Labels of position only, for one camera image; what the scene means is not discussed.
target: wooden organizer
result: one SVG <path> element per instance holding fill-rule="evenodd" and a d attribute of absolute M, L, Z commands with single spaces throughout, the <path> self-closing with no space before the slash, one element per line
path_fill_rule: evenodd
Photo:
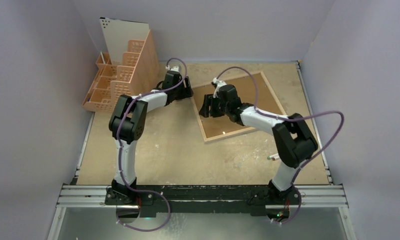
<path fill-rule="evenodd" d="M 123 65 L 112 65 L 108 53 L 99 56 L 97 75 L 82 106 L 92 112 L 112 112 L 120 95 L 138 95 L 157 85 L 159 63 L 152 32 L 145 40 L 129 40 L 128 51 L 122 54 Z"/>
<path fill-rule="evenodd" d="M 257 107 L 275 114 L 286 115 L 285 110 L 276 97 L 276 94 L 270 86 L 270 83 L 264 73 L 262 71 L 256 71 L 252 72 L 251 74 L 254 76 L 259 89 Z M 247 74 L 241 74 L 220 80 L 225 81 L 227 84 L 234 85 L 237 89 L 238 96 L 241 98 L 243 103 L 254 103 L 255 89 L 254 85 L 251 83 L 250 77 Z M 194 86 L 192 87 L 192 90 L 194 92 L 194 96 L 191 97 L 191 102 L 204 142 L 212 142 L 257 130 L 254 127 L 241 126 L 233 123 L 227 116 L 210 116 L 207 118 L 200 116 L 198 111 L 203 105 L 204 95 L 212 94 L 215 89 L 210 83 L 208 83 L 206 85 Z"/>

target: wooden table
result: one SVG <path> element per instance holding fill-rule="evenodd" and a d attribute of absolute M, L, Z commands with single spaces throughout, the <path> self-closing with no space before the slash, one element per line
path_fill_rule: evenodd
<path fill-rule="evenodd" d="M 309 115 L 294 63 L 190 63 L 188 75 L 192 85 L 198 86 L 211 82 L 230 66 L 263 71 L 287 114 Z M 160 80 L 165 72 L 164 64 L 161 64 Z M 224 76 L 239 73 L 232 69 Z M 277 153 L 271 135 L 256 131 L 204 143 L 196 114 L 189 99 L 174 101 L 148 113 L 136 152 L 138 184 L 248 185 L 269 182 L 279 166 L 278 160 L 267 160 L 267 156 Z M 95 113 L 78 185 L 109 185 L 114 177 L 116 146 L 108 130 L 110 115 Z M 296 183 L 328 184 L 321 156 L 301 171 Z"/>

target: whiteboard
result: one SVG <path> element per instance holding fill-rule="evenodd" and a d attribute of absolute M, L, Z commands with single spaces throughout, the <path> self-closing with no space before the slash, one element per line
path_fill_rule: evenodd
<path fill-rule="evenodd" d="M 128 51 L 129 40 L 145 40 L 150 31 L 148 23 L 100 17 L 111 64 L 122 65 L 122 54 Z"/>

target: gray wall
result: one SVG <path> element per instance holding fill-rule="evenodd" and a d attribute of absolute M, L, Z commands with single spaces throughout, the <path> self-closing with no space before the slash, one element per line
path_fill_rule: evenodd
<path fill-rule="evenodd" d="M 98 50 L 99 17 L 150 24 L 160 60 L 292 61 L 304 57 L 334 0 L 74 0 Z"/>
<path fill-rule="evenodd" d="M 89 121 L 95 54 L 71 0 L 0 1 L 0 240 L 47 237 Z"/>
<path fill-rule="evenodd" d="M 358 238 L 400 239 L 400 0 L 336 0 L 302 71 L 313 111 L 346 115 L 326 154 Z"/>

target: desk organizer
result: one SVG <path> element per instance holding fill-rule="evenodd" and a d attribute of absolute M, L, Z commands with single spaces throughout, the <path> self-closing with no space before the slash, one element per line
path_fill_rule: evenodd
<path fill-rule="evenodd" d="M 123 65 L 112 65 L 108 53 L 98 57 L 98 72 L 82 106 L 92 112 L 112 112 L 120 95 L 138 95 L 151 91 L 158 83 L 159 63 L 153 35 L 145 40 L 129 40 L 122 54 Z"/>

